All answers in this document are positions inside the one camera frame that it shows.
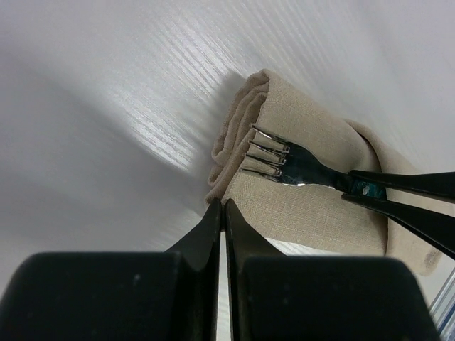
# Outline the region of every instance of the towel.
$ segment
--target towel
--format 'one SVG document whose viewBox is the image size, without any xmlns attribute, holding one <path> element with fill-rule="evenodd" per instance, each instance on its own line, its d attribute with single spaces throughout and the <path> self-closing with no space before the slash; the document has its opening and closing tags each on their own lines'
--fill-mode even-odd
<svg viewBox="0 0 455 341">
<path fill-rule="evenodd" d="M 398 152 L 369 128 L 329 114 L 304 93 L 269 70 L 250 76 L 235 95 L 215 140 L 215 166 L 205 200 L 232 198 L 245 219 L 264 237 L 350 255 L 394 257 L 416 274 L 428 275 L 441 253 L 396 222 L 341 199 L 341 193 L 320 185 L 285 186 L 239 171 L 260 170 L 246 152 L 261 151 L 249 139 L 269 144 L 250 129 L 283 136 L 315 155 L 323 164 L 347 173 L 352 169 L 417 174 Z M 452 215 L 452 206 L 398 190 L 387 198 Z"/>
</svg>

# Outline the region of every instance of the fork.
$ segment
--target fork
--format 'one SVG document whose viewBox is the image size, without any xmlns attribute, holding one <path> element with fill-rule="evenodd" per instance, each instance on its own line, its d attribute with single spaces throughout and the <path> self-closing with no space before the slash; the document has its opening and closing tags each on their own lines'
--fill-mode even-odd
<svg viewBox="0 0 455 341">
<path fill-rule="evenodd" d="M 256 141 L 249 141 L 251 146 L 277 158 L 277 161 L 247 153 L 246 158 L 270 167 L 273 173 L 251 168 L 242 168 L 241 171 L 284 185 L 317 184 L 339 190 L 343 193 L 341 196 L 343 200 L 388 217 L 455 259 L 454 217 L 389 201 L 386 200 L 385 194 L 385 188 L 393 188 L 455 203 L 455 172 L 399 175 L 351 170 L 345 174 L 323 165 L 310 151 L 298 144 L 261 129 L 255 124 L 250 127 L 267 139 L 281 144 L 282 147 L 272 148 Z"/>
</svg>

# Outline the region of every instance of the fabric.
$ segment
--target fabric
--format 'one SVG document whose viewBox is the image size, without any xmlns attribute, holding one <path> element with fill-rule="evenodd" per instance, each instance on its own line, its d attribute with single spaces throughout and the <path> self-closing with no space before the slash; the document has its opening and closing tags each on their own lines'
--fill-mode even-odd
<svg viewBox="0 0 455 341">
<path fill-rule="evenodd" d="M 343 201 L 340 192 L 320 185 L 285 186 L 240 172 L 240 167 L 262 167 L 244 158 L 247 151 L 262 153 L 250 147 L 249 139 L 270 144 L 250 129 L 254 122 L 304 146 L 337 171 L 418 173 L 367 127 L 332 116 L 280 76 L 263 70 L 237 93 L 215 141 L 207 203 L 232 198 L 264 237 L 343 254 L 395 257 L 417 274 L 432 272 L 439 251 L 386 217 Z M 397 190 L 387 189 L 387 198 L 452 214 L 451 205 Z"/>
</svg>

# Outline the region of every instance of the fork head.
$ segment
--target fork head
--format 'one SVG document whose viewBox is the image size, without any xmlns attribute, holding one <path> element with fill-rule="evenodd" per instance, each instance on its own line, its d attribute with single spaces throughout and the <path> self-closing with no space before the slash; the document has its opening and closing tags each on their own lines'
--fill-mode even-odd
<svg viewBox="0 0 455 341">
<path fill-rule="evenodd" d="M 242 171 L 284 185 L 303 186 L 317 184 L 343 192 L 350 190 L 352 179 L 349 175 L 323 165 L 308 149 L 261 129 L 255 124 L 251 124 L 250 127 L 282 147 L 272 148 L 250 140 L 251 146 L 265 152 L 274 161 L 250 153 L 245 154 L 245 157 L 266 165 L 272 172 L 265 173 L 251 168 L 243 168 Z"/>
</svg>

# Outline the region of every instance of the fork tine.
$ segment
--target fork tine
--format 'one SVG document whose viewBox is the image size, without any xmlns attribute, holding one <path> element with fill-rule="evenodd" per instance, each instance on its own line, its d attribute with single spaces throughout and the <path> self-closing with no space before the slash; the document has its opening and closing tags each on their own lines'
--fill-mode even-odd
<svg viewBox="0 0 455 341">
<path fill-rule="evenodd" d="M 252 160 L 259 161 L 260 163 L 263 163 L 263 164 L 265 164 L 266 166 L 272 167 L 272 168 L 275 169 L 276 171 L 279 171 L 279 167 L 280 167 L 280 166 L 283 166 L 283 165 L 284 165 L 284 162 L 285 162 L 285 160 L 283 160 L 281 163 L 277 163 L 277 162 L 273 162 L 273 161 L 268 161 L 268 160 L 265 160 L 265 159 L 263 159 L 263 158 L 260 158 L 259 156 L 251 155 L 251 154 L 248 154 L 248 153 L 245 154 L 245 158 L 251 158 Z"/>
<path fill-rule="evenodd" d="M 270 180 L 270 181 L 273 181 L 275 183 L 279 182 L 279 179 L 278 179 L 279 175 L 270 175 L 270 174 L 267 174 L 267 173 L 264 173 L 264 172 L 259 172 L 258 170 L 248 169 L 248 168 L 241 168 L 240 170 L 242 172 L 246 172 L 246 173 L 249 173 L 249 174 L 259 175 L 260 177 L 265 178 L 265 179 Z"/>
<path fill-rule="evenodd" d="M 277 135 L 275 135 L 275 134 L 273 134 L 273 133 L 271 133 L 269 131 L 265 131 L 262 128 L 259 128 L 254 123 L 250 124 L 250 128 L 253 129 L 254 131 L 256 131 L 257 133 L 267 137 L 268 139 L 271 139 L 271 140 L 273 140 L 275 142 L 278 142 L 280 144 L 284 144 L 286 146 L 287 150 L 289 150 L 289 147 L 286 145 L 287 141 L 285 139 L 283 139 L 283 138 L 281 138 L 281 137 L 279 137 L 279 136 L 277 136 Z"/>
<path fill-rule="evenodd" d="M 259 144 L 259 143 L 255 142 L 253 140 L 248 140 L 248 143 L 250 145 L 258 148 L 261 151 L 265 151 L 265 152 L 270 153 L 272 155 L 278 156 L 279 158 L 284 158 L 286 156 L 286 154 L 289 152 L 289 147 L 287 147 L 287 146 L 285 147 L 286 149 L 279 150 L 279 149 L 263 146 L 262 144 Z"/>
</svg>

